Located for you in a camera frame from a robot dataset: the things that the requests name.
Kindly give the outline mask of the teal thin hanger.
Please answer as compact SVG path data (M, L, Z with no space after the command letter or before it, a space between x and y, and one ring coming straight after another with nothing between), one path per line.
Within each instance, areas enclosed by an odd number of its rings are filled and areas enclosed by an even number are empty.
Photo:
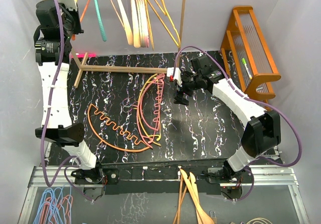
M106 32L105 32L104 25L102 22L98 0L94 0L94 4L95 4L95 10L96 10L96 15L97 15L97 20L98 20L98 24L99 24L101 38L102 38L103 42L106 42L107 36L106 36Z

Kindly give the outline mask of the pink plastic hanger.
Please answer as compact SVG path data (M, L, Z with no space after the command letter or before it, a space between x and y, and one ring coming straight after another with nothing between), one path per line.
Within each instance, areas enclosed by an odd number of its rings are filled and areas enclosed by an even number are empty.
M145 13L145 5L144 0L138 0L138 8L139 8L139 19L140 19L140 35L142 38L141 46L144 48L149 47L148 40L148 29L147 29L147 21L146 21L146 13Z
M146 11L145 11L145 1L142 0L142 21L144 24L144 35L145 35L145 46L149 47L149 33L147 27L147 18L146 18Z

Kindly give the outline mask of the yellow velvet hanger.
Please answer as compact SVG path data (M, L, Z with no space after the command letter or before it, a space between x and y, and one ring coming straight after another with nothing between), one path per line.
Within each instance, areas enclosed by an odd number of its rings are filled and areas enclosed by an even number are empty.
M165 1L164 0L154 0L154 2L156 3L156 5L158 6L159 10L162 12L162 14L167 17L167 19L169 20L170 25L173 28L174 33L176 34L176 37L172 34L172 32L169 30L168 26L165 24L164 20L162 19L162 17L160 16L160 14L157 12L157 10L155 9L155 7L152 5L152 3L149 0L146 0L147 4L151 7L152 11L155 13L155 15L157 16L157 18L159 19L159 21L161 22L161 24L163 25L164 29L166 30L166 32L168 33L168 35L170 36L170 38L173 40L173 42L175 43L175 45L177 47L181 47L181 39L179 36L179 33L172 21L172 18L168 12L168 9L166 7Z
M149 11L148 11L148 0L145 1L145 11L146 11L146 18L147 18L147 27L148 27L148 33L149 33L149 39L151 43L151 47L154 50L154 43L153 43L153 35L151 30L151 24L150 24L150 17L149 17Z

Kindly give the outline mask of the orange wavy wire hanger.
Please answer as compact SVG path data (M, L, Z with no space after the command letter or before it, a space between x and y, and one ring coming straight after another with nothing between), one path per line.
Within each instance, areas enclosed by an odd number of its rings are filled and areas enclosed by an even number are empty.
M117 136L121 136L124 140L132 143L133 147L121 147L118 144L112 144L108 142L100 133L97 132L96 128L94 127L92 115L98 117L101 122L105 126L109 127L110 130L112 130ZM108 115L105 114L105 112L100 111L99 108L92 103L88 107L87 118L89 127L93 134L99 139L100 143L106 146L127 153L141 153L152 149L151 144L148 144L146 141L141 140L138 136L124 129L123 126L119 125L117 122L111 119Z

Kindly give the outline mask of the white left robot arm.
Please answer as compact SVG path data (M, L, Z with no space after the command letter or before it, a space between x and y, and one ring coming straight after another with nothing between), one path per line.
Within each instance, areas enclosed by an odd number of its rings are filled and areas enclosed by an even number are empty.
M55 143L75 156L92 183L103 179L97 158L84 141L84 125L73 123L68 109L67 76L70 39L83 33L76 0L43 0L36 5L39 26L34 33L35 59L43 89L43 119L35 130L37 138Z

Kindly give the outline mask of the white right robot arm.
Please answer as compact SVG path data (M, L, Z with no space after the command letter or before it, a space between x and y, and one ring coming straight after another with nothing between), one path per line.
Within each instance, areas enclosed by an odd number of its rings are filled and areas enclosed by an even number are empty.
M195 90L208 90L237 116L244 126L241 146L224 162L221 170L211 175L235 182L247 165L280 144L280 116L274 110L267 111L248 101L247 96L241 93L232 80L227 80L222 69L207 56L193 59L191 64L192 72L174 67L167 69L167 77L176 87L174 103L189 105L189 101L184 98L185 94L192 96Z

